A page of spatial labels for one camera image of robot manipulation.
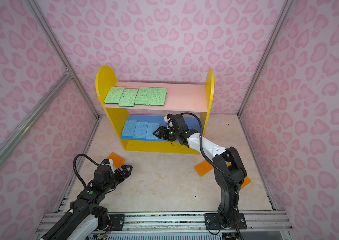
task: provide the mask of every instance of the pink shelf board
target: pink shelf board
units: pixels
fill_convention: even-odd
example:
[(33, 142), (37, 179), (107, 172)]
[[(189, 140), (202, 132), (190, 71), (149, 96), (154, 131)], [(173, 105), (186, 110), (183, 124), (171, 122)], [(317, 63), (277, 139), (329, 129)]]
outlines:
[(164, 106), (146, 106), (135, 104), (134, 107), (119, 107), (118, 104), (104, 104), (105, 108), (208, 112), (205, 85), (118, 82), (116, 86), (136, 89), (139, 89), (140, 87), (166, 88), (166, 101), (164, 103)]

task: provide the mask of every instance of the pink wall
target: pink wall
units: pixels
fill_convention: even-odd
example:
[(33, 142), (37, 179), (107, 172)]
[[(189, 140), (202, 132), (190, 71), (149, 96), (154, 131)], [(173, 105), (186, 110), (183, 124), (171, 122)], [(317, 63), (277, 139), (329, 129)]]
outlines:
[(38, 1), (100, 114), (95, 75), (102, 65), (122, 81), (192, 84), (213, 68), (213, 112), (236, 113), (283, 2)]
[(244, 125), (299, 239), (339, 239), (339, 0), (300, 0)]
[(0, 145), (63, 72), (23, 2), (0, 1)]
[(0, 239), (32, 236), (51, 212), (94, 124), (69, 82), (0, 168)]

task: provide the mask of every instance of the metal bracket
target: metal bracket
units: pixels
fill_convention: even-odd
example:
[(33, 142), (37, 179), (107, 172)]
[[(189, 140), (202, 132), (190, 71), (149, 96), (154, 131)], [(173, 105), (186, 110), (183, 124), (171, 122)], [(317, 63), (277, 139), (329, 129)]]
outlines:
[[(221, 230), (222, 227), (220, 226), (220, 218), (218, 217), (218, 213), (213, 214), (204, 214), (205, 224), (207, 230)], [(244, 214), (241, 212), (238, 214), (237, 224), (239, 229), (247, 229), (247, 223), (244, 218)]]
[(109, 215), (111, 220), (111, 231), (122, 231), (124, 225), (124, 214)]

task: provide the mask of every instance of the marble surface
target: marble surface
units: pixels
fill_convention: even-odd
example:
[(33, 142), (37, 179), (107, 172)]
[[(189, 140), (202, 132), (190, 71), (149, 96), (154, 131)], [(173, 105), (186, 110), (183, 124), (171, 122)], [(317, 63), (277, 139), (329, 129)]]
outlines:
[[(235, 147), (252, 182), (240, 191), (240, 210), (272, 210), (249, 146), (236, 115), (211, 115), (206, 136), (224, 147)], [(132, 165), (132, 175), (106, 195), (101, 206), (109, 212), (212, 211), (220, 204), (221, 190), (213, 170), (200, 177), (194, 166), (201, 155), (125, 151), (109, 120), (104, 117), (88, 155), (101, 162), (112, 152)], [(85, 161), (80, 170), (88, 183), (96, 166)], [(83, 185), (75, 181), (69, 201), (74, 201)]]

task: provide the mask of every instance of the pink leopard print wallpaper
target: pink leopard print wallpaper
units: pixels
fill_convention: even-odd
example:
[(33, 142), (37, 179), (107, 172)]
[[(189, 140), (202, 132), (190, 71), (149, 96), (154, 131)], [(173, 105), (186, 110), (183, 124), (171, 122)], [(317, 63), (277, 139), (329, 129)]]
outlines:
[(339, 239), (339, 0), (297, 2), (244, 125), (298, 239)]
[(0, 239), (30, 239), (52, 212), (94, 124), (69, 82), (0, 168)]
[(0, 1), (0, 146), (64, 72), (22, 0)]
[(237, 113), (283, 2), (38, 1), (100, 114), (95, 76), (103, 65), (121, 81), (191, 84), (213, 68), (212, 112)]

